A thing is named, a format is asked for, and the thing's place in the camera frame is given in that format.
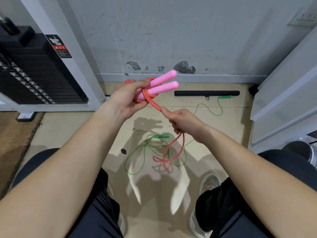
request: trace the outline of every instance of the red rope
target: red rope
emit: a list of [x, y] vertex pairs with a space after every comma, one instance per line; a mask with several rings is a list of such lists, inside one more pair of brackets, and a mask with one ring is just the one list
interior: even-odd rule
[[[125, 83], [125, 84], [130, 83], [130, 79], [125, 80], [124, 83]], [[156, 108], [159, 112], [161, 112], [161, 109], [162, 109], [162, 108], [153, 100], [153, 98], [155, 98], [157, 95], [149, 94], [149, 92], [147, 91], [147, 88], [142, 88], [142, 94], [143, 94], [143, 96], [145, 97], [145, 99], [149, 102], [149, 104], [151, 104], [154, 108]], [[179, 137], [180, 137], [181, 135], [183, 135], [183, 144], [182, 144], [182, 148], [181, 148], [180, 152], [179, 152], [174, 158], [166, 159], [165, 156], [166, 156], [166, 154], [167, 154], [167, 152], [168, 152], [168, 149], [171, 147], [171, 145], [172, 145], [174, 142], [176, 142], [176, 140], [179, 139]], [[177, 138], [174, 139], [174, 140], [172, 141], [172, 143], [170, 143], [169, 146], [166, 147], [166, 149], [165, 149], [165, 151], [164, 151], [164, 153], [163, 153], [163, 158], [161, 159], [161, 158], [159, 158], [159, 157], [153, 156], [153, 160], [154, 160], [155, 162], [163, 162], [163, 165], [164, 165], [165, 170], [169, 173], [169, 169], [166, 167], [166, 163], [168, 163], [168, 162], [170, 162], [170, 161], [172, 161], [172, 160], [177, 159], [177, 158], [180, 156], [180, 154], [182, 153], [182, 151], [183, 151], [183, 149], [184, 149], [184, 145], [185, 145], [185, 136], [184, 136], [184, 133], [180, 133], [180, 134], [177, 136]]]

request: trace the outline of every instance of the person's right arm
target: person's right arm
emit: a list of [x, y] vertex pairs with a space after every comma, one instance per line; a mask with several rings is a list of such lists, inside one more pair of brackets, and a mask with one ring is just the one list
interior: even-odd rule
[[316, 237], [317, 192], [249, 151], [187, 109], [162, 108], [174, 131], [204, 144], [266, 228], [278, 238]]

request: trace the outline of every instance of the gray wall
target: gray wall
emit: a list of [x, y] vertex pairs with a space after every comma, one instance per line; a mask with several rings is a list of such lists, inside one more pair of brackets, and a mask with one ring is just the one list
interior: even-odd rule
[[196, 74], [267, 75], [310, 32], [287, 24], [314, 0], [59, 2], [95, 72], [159, 73], [187, 61]]
[[10, 18], [14, 24], [31, 26], [35, 32], [42, 33], [20, 0], [0, 0], [0, 11]]

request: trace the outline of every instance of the black pants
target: black pants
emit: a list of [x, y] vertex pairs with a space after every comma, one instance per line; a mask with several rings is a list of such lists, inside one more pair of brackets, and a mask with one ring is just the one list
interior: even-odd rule
[[[317, 170], [307, 160], [286, 150], [268, 150], [259, 156], [293, 175], [317, 191]], [[196, 202], [200, 227], [211, 237], [273, 237], [234, 186], [226, 179], [221, 186], [204, 192]]]
[[[18, 173], [12, 188], [57, 150], [58, 148], [47, 149], [33, 156]], [[118, 226], [120, 207], [109, 197], [107, 185], [108, 174], [101, 168], [81, 213], [66, 237], [123, 237]]]

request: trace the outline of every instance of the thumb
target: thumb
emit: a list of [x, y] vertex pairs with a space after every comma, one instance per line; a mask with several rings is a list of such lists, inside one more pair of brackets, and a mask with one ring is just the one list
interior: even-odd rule
[[140, 80], [137, 82], [130, 83], [129, 85], [133, 88], [133, 90], [137, 90], [138, 88], [146, 88], [150, 84], [150, 80]]
[[166, 117], [166, 118], [168, 118], [168, 119], [170, 119], [170, 120], [173, 120], [174, 118], [175, 118], [175, 114], [173, 114], [173, 112], [171, 112], [171, 111], [169, 111], [167, 108], [165, 108], [165, 107], [162, 107], [161, 108], [161, 112], [162, 112], [162, 114]]

